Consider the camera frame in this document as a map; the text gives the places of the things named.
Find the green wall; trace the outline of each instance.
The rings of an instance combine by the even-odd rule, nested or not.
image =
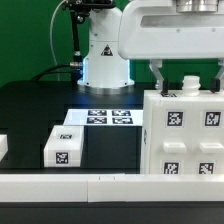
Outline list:
[[[29,80],[53,66],[49,46],[51,16],[60,0],[1,0],[0,7],[0,86],[15,80]],[[128,0],[117,0],[124,9]],[[88,52],[88,23],[80,28],[81,51]],[[72,60],[72,35],[68,11],[60,11],[55,21],[54,45],[59,63]],[[172,82],[186,74],[200,75],[209,88],[211,77],[218,72],[217,60],[164,61],[162,72]],[[138,82],[154,80],[146,61],[132,62],[132,78]]]

